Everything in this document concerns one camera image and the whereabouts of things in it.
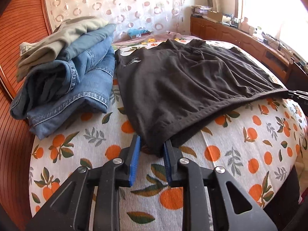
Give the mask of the black pants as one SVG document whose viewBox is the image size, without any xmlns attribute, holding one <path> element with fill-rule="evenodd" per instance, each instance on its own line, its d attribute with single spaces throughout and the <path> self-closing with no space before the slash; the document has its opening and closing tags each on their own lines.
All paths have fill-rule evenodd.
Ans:
<svg viewBox="0 0 308 231">
<path fill-rule="evenodd" d="M 237 48 L 167 40 L 127 56 L 115 53 L 126 115 L 151 154 L 181 146 L 224 110 L 285 88 Z"/>
</svg>

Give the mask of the wooden sideboard cabinet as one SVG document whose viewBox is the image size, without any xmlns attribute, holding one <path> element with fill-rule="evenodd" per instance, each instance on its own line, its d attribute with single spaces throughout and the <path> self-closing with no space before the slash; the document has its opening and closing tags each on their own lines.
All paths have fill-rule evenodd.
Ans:
<svg viewBox="0 0 308 231">
<path fill-rule="evenodd" d="M 291 63 L 291 58 L 283 57 L 277 50 L 248 34 L 194 16 L 191 16 L 190 32 L 203 40 L 224 41 L 240 47 L 269 68 L 288 89 L 307 91 L 307 74 L 297 63 Z"/>
</svg>

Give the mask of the person's dark clothed body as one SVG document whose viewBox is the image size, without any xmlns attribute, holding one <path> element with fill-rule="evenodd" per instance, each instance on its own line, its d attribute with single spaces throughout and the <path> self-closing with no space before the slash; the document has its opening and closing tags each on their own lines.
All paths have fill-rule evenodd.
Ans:
<svg viewBox="0 0 308 231">
<path fill-rule="evenodd" d="M 296 169 L 290 174 L 264 211 L 278 230 L 307 230 L 307 193 L 300 200 L 300 185 Z"/>
</svg>

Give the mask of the orange-print bed sheet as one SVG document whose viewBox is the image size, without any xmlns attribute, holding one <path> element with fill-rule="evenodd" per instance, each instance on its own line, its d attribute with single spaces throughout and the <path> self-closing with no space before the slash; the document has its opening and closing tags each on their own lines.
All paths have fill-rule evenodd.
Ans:
<svg viewBox="0 0 308 231">
<path fill-rule="evenodd" d="M 105 114 L 84 113 L 65 124 L 61 132 L 36 141 L 30 174 L 34 216 L 78 166 L 94 169 L 120 155 L 131 144 L 133 130 L 127 121 L 118 88 Z M 210 123 L 180 147 L 198 165 L 223 166 L 262 206 L 276 195 L 295 167 L 296 156 L 307 146 L 307 118 L 290 100 L 249 103 Z M 167 184 L 161 159 L 141 148 L 137 180 L 120 188 L 122 230 L 180 230 L 182 196 Z M 92 230 L 95 199 L 92 200 Z"/>
</svg>

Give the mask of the white jug bottle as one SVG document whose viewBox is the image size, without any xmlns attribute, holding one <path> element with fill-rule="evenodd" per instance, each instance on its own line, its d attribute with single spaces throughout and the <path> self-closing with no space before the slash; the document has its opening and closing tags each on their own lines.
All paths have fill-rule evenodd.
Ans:
<svg viewBox="0 0 308 231">
<path fill-rule="evenodd" d="M 243 32 L 249 33 L 250 25 L 248 24 L 248 18 L 244 17 L 240 21 L 239 29 Z"/>
</svg>

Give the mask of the window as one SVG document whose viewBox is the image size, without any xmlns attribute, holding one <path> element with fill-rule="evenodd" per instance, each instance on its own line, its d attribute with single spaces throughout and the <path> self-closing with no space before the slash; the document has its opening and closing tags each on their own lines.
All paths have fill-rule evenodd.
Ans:
<svg viewBox="0 0 308 231">
<path fill-rule="evenodd" d="M 240 0 L 250 26 L 277 38 L 307 61 L 307 9 L 300 0 Z"/>
</svg>

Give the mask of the cardboard box on cabinet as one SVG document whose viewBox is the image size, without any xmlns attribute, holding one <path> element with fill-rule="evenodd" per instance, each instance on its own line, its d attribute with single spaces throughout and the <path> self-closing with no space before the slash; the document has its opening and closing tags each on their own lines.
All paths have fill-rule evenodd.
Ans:
<svg viewBox="0 0 308 231">
<path fill-rule="evenodd" d="M 221 12 L 213 12 L 212 10 L 209 10 L 207 12 L 207 17 L 217 22 L 223 21 L 223 14 Z"/>
</svg>

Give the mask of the dark blue folded jeans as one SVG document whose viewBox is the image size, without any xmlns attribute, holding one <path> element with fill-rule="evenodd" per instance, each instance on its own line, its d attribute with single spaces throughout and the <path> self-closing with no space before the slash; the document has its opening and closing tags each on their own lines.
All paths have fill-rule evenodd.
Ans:
<svg viewBox="0 0 308 231">
<path fill-rule="evenodd" d="M 107 112 L 115 70 L 112 42 L 108 36 L 69 61 L 56 59 L 32 69 L 10 115 L 27 120 L 30 131 L 44 139 L 80 109 Z"/>
</svg>

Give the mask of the stack of books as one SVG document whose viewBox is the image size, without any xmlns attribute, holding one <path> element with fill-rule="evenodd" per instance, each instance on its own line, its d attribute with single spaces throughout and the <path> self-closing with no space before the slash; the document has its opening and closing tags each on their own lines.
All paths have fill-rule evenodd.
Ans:
<svg viewBox="0 0 308 231">
<path fill-rule="evenodd" d="M 203 5 L 192 5 L 191 10 L 192 10 L 192 16 L 203 17 L 206 16 L 208 12 L 212 12 L 213 8 Z"/>
</svg>

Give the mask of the light blue folded jeans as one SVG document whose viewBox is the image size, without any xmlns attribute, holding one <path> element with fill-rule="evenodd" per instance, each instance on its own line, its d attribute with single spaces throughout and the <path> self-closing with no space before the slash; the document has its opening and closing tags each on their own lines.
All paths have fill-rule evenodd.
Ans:
<svg viewBox="0 0 308 231">
<path fill-rule="evenodd" d="M 108 37 L 113 37 L 115 29 L 116 24 L 108 23 L 102 28 L 81 35 L 68 47 L 63 48 L 56 59 L 64 61 L 69 61 L 73 59 L 85 50 L 95 46 L 97 43 L 107 39 Z"/>
</svg>

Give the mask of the circle-pattern sheer curtain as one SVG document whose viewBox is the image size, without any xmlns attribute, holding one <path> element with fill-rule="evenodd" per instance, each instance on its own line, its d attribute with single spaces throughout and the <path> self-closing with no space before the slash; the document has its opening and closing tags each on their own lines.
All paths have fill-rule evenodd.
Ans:
<svg viewBox="0 0 308 231">
<path fill-rule="evenodd" d="M 183 32 L 184 9 L 189 0 L 45 0 L 52 29 L 64 20 L 82 16 L 101 17 L 116 24 L 114 39 L 122 41 L 131 29 L 153 34 Z"/>
</svg>

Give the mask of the beige folded pants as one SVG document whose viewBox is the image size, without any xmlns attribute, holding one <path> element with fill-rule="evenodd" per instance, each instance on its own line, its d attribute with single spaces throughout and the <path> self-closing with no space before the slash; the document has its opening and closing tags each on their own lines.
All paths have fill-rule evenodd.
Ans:
<svg viewBox="0 0 308 231">
<path fill-rule="evenodd" d="M 102 28 L 107 24 L 106 20 L 95 16 L 67 19 L 51 35 L 41 41 L 21 43 L 19 45 L 20 58 L 17 61 L 17 82 L 23 80 L 33 67 L 55 60 L 63 48 L 68 47 L 81 35 Z"/>
</svg>

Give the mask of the floral pink blanket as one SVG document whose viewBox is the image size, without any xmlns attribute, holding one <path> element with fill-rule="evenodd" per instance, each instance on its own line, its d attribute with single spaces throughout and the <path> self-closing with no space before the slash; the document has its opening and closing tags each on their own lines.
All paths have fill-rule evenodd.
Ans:
<svg viewBox="0 0 308 231">
<path fill-rule="evenodd" d="M 143 36 L 143 37 L 132 39 L 132 40 L 114 42 L 112 43 L 112 46 L 116 48 L 121 48 L 124 46 L 142 44 L 144 42 L 154 43 L 154 42 L 166 41 L 167 39 L 192 40 L 192 39 L 199 39 L 199 38 L 195 36 L 191 36 L 191 35 L 181 35 L 180 33 L 170 31 L 170 32 L 163 33 L 163 34 L 151 34 L 148 36 Z"/>
</svg>

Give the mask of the box with blue cloth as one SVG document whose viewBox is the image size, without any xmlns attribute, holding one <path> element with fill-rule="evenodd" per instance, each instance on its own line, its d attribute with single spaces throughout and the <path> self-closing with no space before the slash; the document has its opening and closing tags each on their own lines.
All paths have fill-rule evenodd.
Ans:
<svg viewBox="0 0 308 231">
<path fill-rule="evenodd" d="M 130 39 L 136 39 L 143 36 L 151 35 L 151 31 L 147 29 L 130 29 L 127 31 L 127 35 L 130 37 Z"/>
</svg>

